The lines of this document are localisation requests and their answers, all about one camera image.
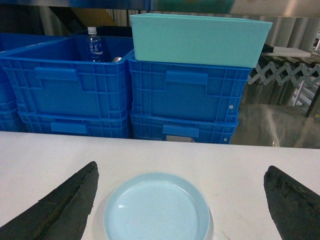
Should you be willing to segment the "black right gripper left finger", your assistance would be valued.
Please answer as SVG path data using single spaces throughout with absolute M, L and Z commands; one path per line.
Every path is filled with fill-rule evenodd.
M 80 240 L 98 189 L 91 161 L 65 182 L 0 228 L 2 240 Z

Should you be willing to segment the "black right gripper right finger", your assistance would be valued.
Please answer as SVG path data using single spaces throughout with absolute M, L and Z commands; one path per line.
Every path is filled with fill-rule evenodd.
M 270 216 L 283 240 L 320 238 L 320 196 L 271 165 L 263 186 Z

